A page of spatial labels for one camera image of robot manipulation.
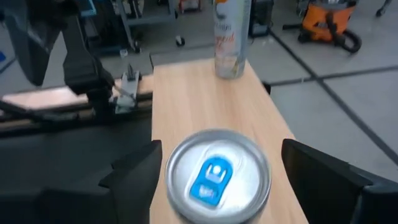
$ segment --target white can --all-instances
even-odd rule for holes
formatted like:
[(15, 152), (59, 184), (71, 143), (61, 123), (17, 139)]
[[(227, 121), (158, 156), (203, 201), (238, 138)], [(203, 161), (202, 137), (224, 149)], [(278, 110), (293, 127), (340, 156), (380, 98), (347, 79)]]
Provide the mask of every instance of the white can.
[(214, 0), (215, 67), (222, 78), (239, 78), (246, 61), (251, 0)]

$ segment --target shop vacuum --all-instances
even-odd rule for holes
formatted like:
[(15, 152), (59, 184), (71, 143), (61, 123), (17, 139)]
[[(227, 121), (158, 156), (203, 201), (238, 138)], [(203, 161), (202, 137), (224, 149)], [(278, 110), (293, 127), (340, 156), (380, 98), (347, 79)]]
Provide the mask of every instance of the shop vacuum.
[(252, 0), (249, 23), (249, 36), (263, 37), (269, 34), (272, 25), (271, 15), (274, 0)]
[[(300, 43), (331, 43), (354, 54), (361, 48), (362, 40), (347, 29), (347, 23), (356, 4), (354, 0), (311, 0), (302, 23), (284, 25), (283, 30), (300, 29)], [(352, 46), (346, 44), (347, 38)]]

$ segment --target blue pull tab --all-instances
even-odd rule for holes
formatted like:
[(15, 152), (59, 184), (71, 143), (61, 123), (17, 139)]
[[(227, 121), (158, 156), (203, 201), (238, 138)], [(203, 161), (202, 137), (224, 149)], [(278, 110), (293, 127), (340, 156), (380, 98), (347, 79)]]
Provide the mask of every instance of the blue pull tab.
[(232, 165), (221, 157), (207, 159), (194, 181), (190, 195), (210, 206), (217, 206), (223, 192), (231, 180)]

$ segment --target orange shop vacuum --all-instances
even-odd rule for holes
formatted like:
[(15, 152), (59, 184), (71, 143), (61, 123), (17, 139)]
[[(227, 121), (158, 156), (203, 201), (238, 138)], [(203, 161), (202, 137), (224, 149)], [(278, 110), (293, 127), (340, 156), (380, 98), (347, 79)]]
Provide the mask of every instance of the orange shop vacuum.
[[(361, 48), (362, 40), (347, 29), (347, 23), (356, 4), (353, 0), (312, 0), (301, 24), (284, 25), (282, 29), (300, 29), (300, 43), (331, 43), (354, 54)], [(352, 46), (346, 44), (347, 38)]]

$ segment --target beverage can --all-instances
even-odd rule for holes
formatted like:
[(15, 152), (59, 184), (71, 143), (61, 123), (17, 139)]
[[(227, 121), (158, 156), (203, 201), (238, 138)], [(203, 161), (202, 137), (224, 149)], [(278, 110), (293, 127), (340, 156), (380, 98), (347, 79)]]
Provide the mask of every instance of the beverage can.
[(234, 131), (200, 131), (172, 152), (167, 197), (183, 223), (256, 223), (271, 189), (259, 146)]
[(215, 68), (222, 78), (243, 75), (251, 0), (215, 0)]

